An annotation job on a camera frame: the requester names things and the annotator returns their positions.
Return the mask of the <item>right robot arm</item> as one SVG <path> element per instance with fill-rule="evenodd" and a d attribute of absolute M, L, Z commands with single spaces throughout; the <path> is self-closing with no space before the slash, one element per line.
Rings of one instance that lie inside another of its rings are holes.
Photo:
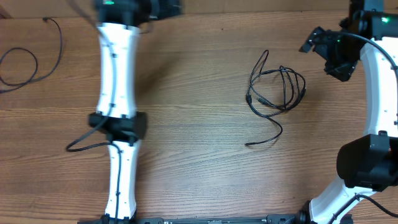
<path fill-rule="evenodd" d="M 334 181 L 292 223 L 351 223 L 360 201 L 397 185 L 397 16 L 384 12 L 382 1 L 352 0 L 340 28 L 315 28 L 300 51 L 316 52 L 342 82 L 363 64 L 366 125 L 361 138 L 340 148 Z"/>

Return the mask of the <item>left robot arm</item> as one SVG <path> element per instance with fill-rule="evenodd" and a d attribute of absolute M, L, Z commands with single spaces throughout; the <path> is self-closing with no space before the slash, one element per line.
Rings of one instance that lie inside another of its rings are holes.
<path fill-rule="evenodd" d="M 109 197 L 98 223 L 134 223 L 136 169 L 147 130 L 147 115 L 138 112 L 134 72 L 140 25 L 179 16 L 178 0 L 95 1 L 101 50 L 101 89 L 89 124 L 106 136 L 109 149 Z"/>

